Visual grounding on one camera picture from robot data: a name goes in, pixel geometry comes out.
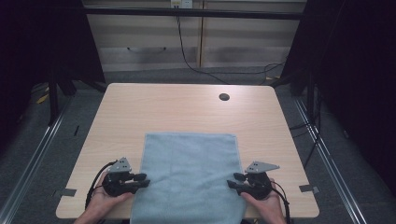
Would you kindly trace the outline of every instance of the black cable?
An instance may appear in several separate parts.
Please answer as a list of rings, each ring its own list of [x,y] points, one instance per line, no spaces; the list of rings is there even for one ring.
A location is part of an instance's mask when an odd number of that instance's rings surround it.
[[[99,176],[102,174],[102,172],[103,172],[108,166],[111,166],[111,165],[113,165],[113,164],[116,163],[116,162],[117,162],[117,161],[111,161],[111,162],[109,162],[109,163],[106,164],[104,167],[102,167],[102,169],[100,169],[99,173],[96,175],[95,179],[94,179],[93,182],[92,182],[91,188],[90,188],[90,190],[89,190],[88,193],[87,193],[87,199],[85,200],[85,209],[87,209],[88,204],[90,204],[93,191],[96,189],[95,183],[96,183],[96,181],[98,180]]]
[[[283,194],[280,193],[277,189],[272,188],[272,190],[273,190],[275,193],[277,193],[277,194],[279,195],[279,197],[280,197],[280,198],[282,199],[282,201],[283,201],[283,204],[285,205],[286,223],[291,224],[290,208],[289,208],[289,204],[290,204],[290,203],[288,202],[288,200],[287,200],[287,198],[286,198],[286,192],[285,192],[285,190],[283,190],[283,188],[282,188],[279,184],[277,184],[275,181],[271,181],[271,183],[276,184],[278,187],[280,187],[280,188],[282,189]]]
[[[278,66],[283,65],[283,64],[285,63],[285,62],[283,62],[283,63],[270,63],[270,64],[267,64],[267,65],[264,66],[264,70],[263,70],[263,71],[260,71],[260,72],[211,72],[211,73],[208,73],[208,72],[200,71],[200,70],[197,70],[197,69],[195,69],[195,68],[192,68],[192,67],[189,65],[189,63],[187,62],[186,54],[185,54],[185,52],[184,52],[183,38],[181,37],[180,17],[177,17],[177,29],[178,29],[178,37],[179,37],[179,39],[180,39],[181,53],[182,53],[182,55],[183,55],[184,63],[185,63],[192,71],[194,71],[194,72],[196,72],[196,73],[200,73],[200,74],[205,74],[205,75],[211,76],[211,77],[215,78],[216,80],[218,80],[218,81],[220,81],[220,82],[222,82],[222,83],[224,83],[224,84],[227,84],[227,85],[231,85],[231,84],[228,83],[228,82],[226,82],[226,81],[224,81],[224,80],[222,80],[222,79],[220,79],[220,78],[218,78],[218,77],[216,77],[216,76],[214,76],[214,74],[233,74],[233,75],[235,75],[235,74],[242,74],[242,75],[243,75],[243,74],[246,74],[246,75],[265,74],[265,78],[263,79],[263,82],[261,82],[261,83],[259,84],[259,85],[262,85],[262,84],[265,82],[266,73],[267,73],[267,72],[269,72],[269,71],[271,71],[271,70],[274,70],[274,69],[277,68]]]
[[[304,68],[301,68],[301,69],[299,69],[299,70],[293,72],[292,74],[290,74],[290,75],[288,75],[288,76],[283,76],[283,75],[282,75],[282,76],[280,77],[279,80],[277,80],[277,81],[271,83],[269,86],[271,86],[272,88],[275,89],[275,88],[278,87],[278,86],[282,86],[282,85],[289,84],[289,83],[291,83],[295,78],[298,78],[298,76],[299,76],[302,72],[304,72],[306,69],[307,69],[307,68],[304,67]]]
[[[320,125],[321,125],[320,109],[321,109],[322,100],[323,100],[323,98],[320,95],[320,93],[318,92],[318,95],[317,95],[317,111],[318,111],[317,112],[317,114],[318,114],[318,126],[317,127],[318,127],[318,132],[317,132],[317,135],[315,137],[314,145],[312,146],[311,150],[309,151],[308,158],[304,162],[304,169],[305,169],[306,165],[308,164],[309,160],[311,159],[312,154],[314,153],[315,147],[317,146],[318,140],[320,138]]]
[[[318,108],[318,103],[319,102],[321,103],[321,101],[322,101],[322,98],[320,96],[320,101],[317,99],[317,113],[314,116],[314,119],[317,119],[320,116],[320,109]],[[289,130],[297,130],[297,129],[305,128],[308,125],[313,125],[313,123],[312,122],[303,122],[301,124],[297,124],[295,126],[289,127]]]

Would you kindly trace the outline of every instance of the wall outlet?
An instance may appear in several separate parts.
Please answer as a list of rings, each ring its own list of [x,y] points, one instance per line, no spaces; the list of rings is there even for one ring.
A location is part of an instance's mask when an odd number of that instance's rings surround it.
[[[171,0],[171,8],[192,8],[192,0]]]
[[[171,0],[171,8],[181,8],[182,0]]]
[[[192,0],[181,0],[182,8],[192,8]]]

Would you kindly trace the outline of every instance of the cloth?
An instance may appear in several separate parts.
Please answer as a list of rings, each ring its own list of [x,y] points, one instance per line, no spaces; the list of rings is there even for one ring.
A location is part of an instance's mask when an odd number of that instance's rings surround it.
[[[140,172],[150,183],[134,196],[132,224],[239,224],[245,214],[227,185],[242,173],[233,134],[147,133]]]

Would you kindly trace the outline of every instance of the hand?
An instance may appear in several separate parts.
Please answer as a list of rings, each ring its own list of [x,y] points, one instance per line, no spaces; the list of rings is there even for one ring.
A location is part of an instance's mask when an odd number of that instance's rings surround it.
[[[276,185],[274,183],[271,184],[274,189],[276,189]],[[268,195],[268,197],[262,201],[258,201],[253,198],[250,194],[242,192],[241,197],[245,199],[249,204],[254,206],[260,213],[262,219],[265,220],[266,223],[269,224],[284,224],[286,223],[285,218],[282,214],[282,209],[280,207],[280,199],[279,195],[274,191]]]
[[[129,198],[133,197],[131,192],[121,194],[118,197],[109,196],[103,189],[102,182],[105,179],[107,172],[103,172],[96,189],[93,191],[90,204],[81,216],[75,221],[75,224],[90,224],[97,223],[102,219],[113,207],[118,204],[125,202]]]

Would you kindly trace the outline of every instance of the table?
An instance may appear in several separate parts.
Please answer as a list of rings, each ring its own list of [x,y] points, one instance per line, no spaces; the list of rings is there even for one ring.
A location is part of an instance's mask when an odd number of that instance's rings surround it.
[[[222,93],[228,101],[220,100]],[[108,162],[126,157],[138,173],[148,132],[236,134],[243,169],[252,161],[277,164],[267,174],[286,191],[290,216],[316,217],[318,206],[292,141],[274,89],[262,86],[114,83],[92,123],[56,215],[76,218],[97,172]],[[129,219],[132,199],[119,204],[106,218]],[[248,207],[245,217],[259,217]]]

